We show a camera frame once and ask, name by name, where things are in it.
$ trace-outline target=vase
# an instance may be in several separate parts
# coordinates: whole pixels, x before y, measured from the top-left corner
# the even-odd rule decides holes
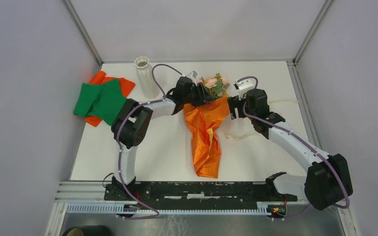
[[[144,96],[148,99],[157,97],[159,90],[151,74],[153,68],[150,65],[150,60],[147,57],[139,57],[135,59],[134,65]]]

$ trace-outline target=orange cloth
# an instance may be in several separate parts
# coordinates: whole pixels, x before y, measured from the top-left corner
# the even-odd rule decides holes
[[[103,83],[109,82],[113,79],[116,79],[114,77],[105,77],[106,73],[104,71],[99,71],[89,82],[91,85],[101,85]],[[135,83],[131,82],[125,78],[118,78],[118,81],[120,82],[121,92],[123,93],[124,97],[127,97],[129,93],[131,93],[132,89],[135,87]],[[89,123],[90,125],[93,125],[97,127],[99,123],[102,121],[101,118],[89,116],[85,118],[85,121]]]
[[[218,178],[221,148],[215,130],[229,115],[227,96],[200,107],[186,104],[183,112],[192,132],[193,167],[199,177]]]

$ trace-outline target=white wall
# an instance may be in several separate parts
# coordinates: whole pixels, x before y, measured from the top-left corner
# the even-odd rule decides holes
[[[378,1],[335,1],[299,71],[324,146],[348,160],[362,234],[378,235]]]
[[[72,0],[103,61],[292,59],[325,0]]]
[[[0,0],[0,236],[43,235],[97,69],[60,0]]]

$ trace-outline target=green cloth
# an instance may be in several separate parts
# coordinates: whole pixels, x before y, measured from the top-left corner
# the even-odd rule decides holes
[[[81,117],[99,117],[112,125],[125,101],[118,79],[102,85],[83,83],[73,113]]]

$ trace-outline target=gray floor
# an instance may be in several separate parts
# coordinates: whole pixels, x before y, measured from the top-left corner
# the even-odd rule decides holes
[[[289,206],[288,216],[303,206]],[[116,236],[341,236],[345,235],[335,208],[311,208],[301,217],[272,222],[264,216],[164,215],[148,220],[122,220],[113,214],[67,213],[63,230],[72,226],[105,225]]]

